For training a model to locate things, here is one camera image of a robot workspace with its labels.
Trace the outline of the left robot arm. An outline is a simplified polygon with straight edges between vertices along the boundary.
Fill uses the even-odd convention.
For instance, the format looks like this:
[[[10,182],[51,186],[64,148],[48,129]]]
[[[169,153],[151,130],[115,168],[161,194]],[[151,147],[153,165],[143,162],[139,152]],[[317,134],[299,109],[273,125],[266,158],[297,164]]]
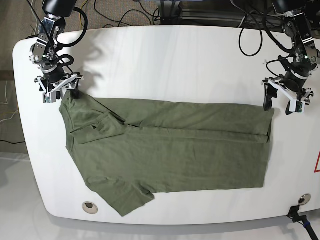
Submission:
[[[279,62],[285,70],[285,74],[273,74],[262,81],[264,86],[265,111],[271,110],[273,99],[281,92],[288,98],[285,110],[286,115],[303,113],[305,107],[310,105],[310,98],[314,96],[311,88],[304,85],[312,72],[320,65],[320,51],[316,48],[311,33],[311,25],[306,15],[307,3],[304,0],[274,0],[271,7],[265,7],[263,16],[269,12],[282,15],[282,30],[291,39],[292,47],[284,47],[266,27],[265,32],[269,38],[288,55],[278,56],[275,62]]]

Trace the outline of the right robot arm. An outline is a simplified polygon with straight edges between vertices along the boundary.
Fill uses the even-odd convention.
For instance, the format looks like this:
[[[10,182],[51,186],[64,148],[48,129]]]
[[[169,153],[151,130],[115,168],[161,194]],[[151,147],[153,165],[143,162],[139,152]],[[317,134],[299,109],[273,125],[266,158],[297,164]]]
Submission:
[[[70,92],[73,99],[79,98],[79,81],[83,75],[70,68],[74,58],[69,54],[58,55],[64,48],[76,46],[84,38],[88,29],[88,17],[85,12],[76,7],[75,0],[44,0],[42,10],[45,13],[43,20],[31,8],[39,23],[38,35],[35,44],[30,48],[29,60],[41,70],[42,75],[37,76],[34,82],[39,84],[44,103],[54,103],[62,96],[62,89]],[[80,36],[71,43],[60,43],[58,36],[65,31],[66,18],[73,12],[79,13],[84,18],[84,27]]]

